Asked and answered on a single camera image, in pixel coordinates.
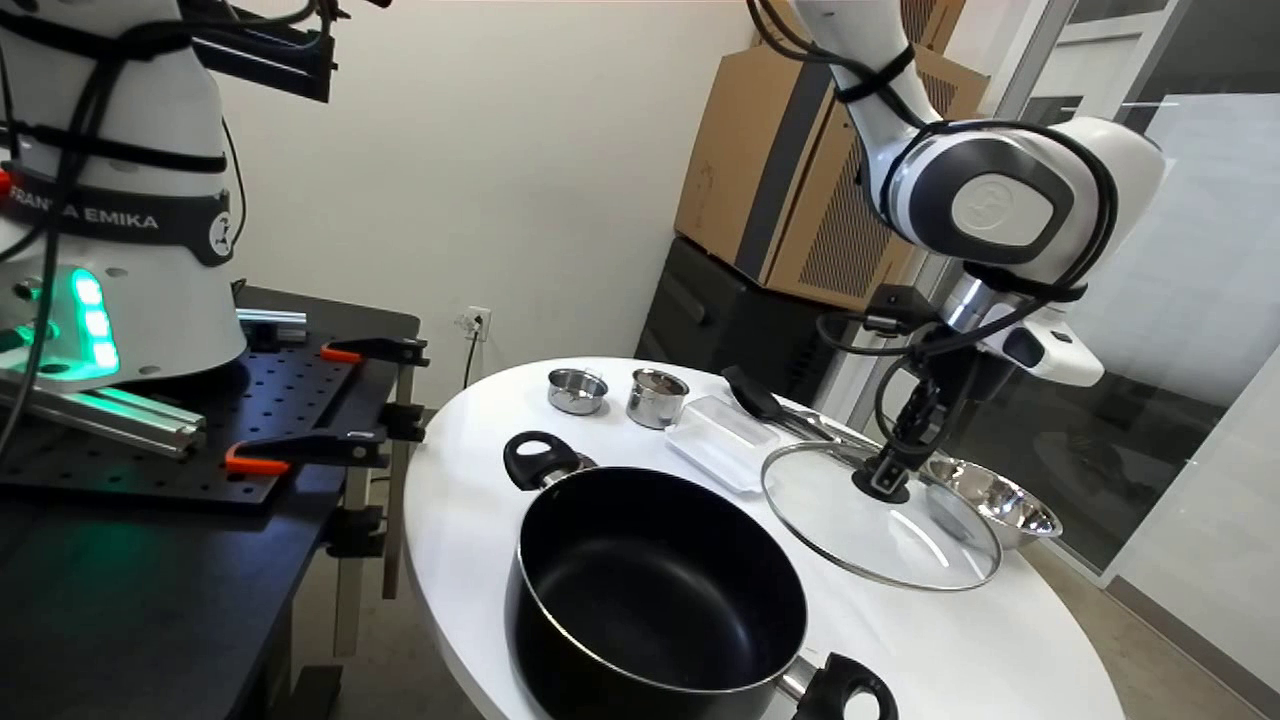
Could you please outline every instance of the glass lid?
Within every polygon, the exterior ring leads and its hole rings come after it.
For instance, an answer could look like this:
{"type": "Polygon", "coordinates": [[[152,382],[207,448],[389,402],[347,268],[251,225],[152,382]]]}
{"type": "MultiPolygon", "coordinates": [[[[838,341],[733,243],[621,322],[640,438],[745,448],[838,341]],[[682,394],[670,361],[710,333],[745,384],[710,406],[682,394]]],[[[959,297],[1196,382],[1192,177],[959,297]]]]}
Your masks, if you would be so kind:
{"type": "Polygon", "coordinates": [[[832,566],[889,586],[964,593],[1002,567],[991,528],[943,483],[909,481],[899,504],[854,483],[859,462],[832,443],[772,452],[765,497],[772,513],[832,566]]]}

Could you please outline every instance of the white tabletop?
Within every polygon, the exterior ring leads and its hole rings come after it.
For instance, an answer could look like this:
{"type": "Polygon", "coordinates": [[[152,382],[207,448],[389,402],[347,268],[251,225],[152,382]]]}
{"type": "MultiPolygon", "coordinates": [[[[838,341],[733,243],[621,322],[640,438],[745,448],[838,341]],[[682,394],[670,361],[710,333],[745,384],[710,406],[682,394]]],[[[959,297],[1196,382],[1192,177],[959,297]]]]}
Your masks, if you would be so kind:
{"type": "MultiPolygon", "coordinates": [[[[545,428],[599,464],[660,467],[720,492],[660,434],[624,418],[631,370],[640,363],[553,361],[500,374],[456,395],[414,462],[406,504],[414,576],[452,678],[491,720],[542,718],[519,689],[505,631],[515,528],[531,504],[500,464],[505,441],[545,428]],[[549,406],[549,370],[599,374],[612,388],[610,418],[561,418],[549,406]]],[[[684,377],[692,395],[727,395],[720,377],[670,374],[684,377]]],[[[891,684],[906,720],[1125,720],[1102,656],[1029,562],[1007,558],[980,593],[889,588],[812,558],[769,513],[769,500],[727,500],[783,544],[804,579],[804,656],[818,666],[830,653],[863,659],[891,684]]],[[[789,714],[792,704],[775,698],[769,720],[789,714]]]]}

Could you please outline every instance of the green light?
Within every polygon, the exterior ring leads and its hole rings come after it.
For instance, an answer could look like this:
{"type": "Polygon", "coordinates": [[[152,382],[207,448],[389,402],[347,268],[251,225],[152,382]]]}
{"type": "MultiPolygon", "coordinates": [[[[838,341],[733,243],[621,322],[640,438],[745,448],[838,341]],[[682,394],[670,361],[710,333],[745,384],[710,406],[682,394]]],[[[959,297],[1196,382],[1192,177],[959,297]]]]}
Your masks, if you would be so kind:
{"type": "Polygon", "coordinates": [[[119,354],[117,354],[117,345],[93,345],[93,361],[98,361],[98,370],[106,370],[106,374],[117,374],[119,370],[119,354]]]}
{"type": "Polygon", "coordinates": [[[102,309],[86,312],[86,328],[93,341],[111,341],[111,322],[102,309]]]}
{"type": "Polygon", "coordinates": [[[106,309],[106,285],[93,272],[76,272],[76,299],[88,309],[106,309]]]}

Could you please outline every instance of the black table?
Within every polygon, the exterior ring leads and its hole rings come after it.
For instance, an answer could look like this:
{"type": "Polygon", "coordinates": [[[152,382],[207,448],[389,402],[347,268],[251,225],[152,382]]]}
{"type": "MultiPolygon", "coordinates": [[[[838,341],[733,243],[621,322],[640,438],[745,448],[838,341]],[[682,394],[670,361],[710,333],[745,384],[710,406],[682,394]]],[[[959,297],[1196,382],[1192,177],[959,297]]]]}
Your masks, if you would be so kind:
{"type": "MultiPolygon", "coordinates": [[[[285,294],[240,306],[299,309],[315,336],[419,333],[416,317],[285,294]]],[[[391,384],[395,370],[364,363],[332,428],[369,428],[391,384]]],[[[0,718],[266,718],[341,492],[343,467],[305,467],[261,515],[0,497],[0,718]]]]}

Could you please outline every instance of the pot handle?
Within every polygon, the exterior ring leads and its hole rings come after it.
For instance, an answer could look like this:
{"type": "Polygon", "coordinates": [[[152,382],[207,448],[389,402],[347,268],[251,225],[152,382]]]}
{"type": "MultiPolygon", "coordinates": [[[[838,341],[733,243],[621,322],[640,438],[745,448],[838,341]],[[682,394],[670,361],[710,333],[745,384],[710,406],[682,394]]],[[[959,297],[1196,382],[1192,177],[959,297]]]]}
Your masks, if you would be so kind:
{"type": "Polygon", "coordinates": [[[519,434],[519,438],[514,438],[509,448],[505,448],[505,464],[509,464],[514,483],[524,489],[524,492],[549,489],[557,471],[567,477],[567,471],[583,467],[578,448],[567,448],[553,434],[519,434]]]}
{"type": "Polygon", "coordinates": [[[830,670],[804,666],[802,672],[812,672],[812,681],[809,689],[796,689],[796,720],[843,720],[843,704],[859,692],[875,698],[880,720],[896,720],[896,702],[872,670],[847,656],[830,656],[830,670]]]}

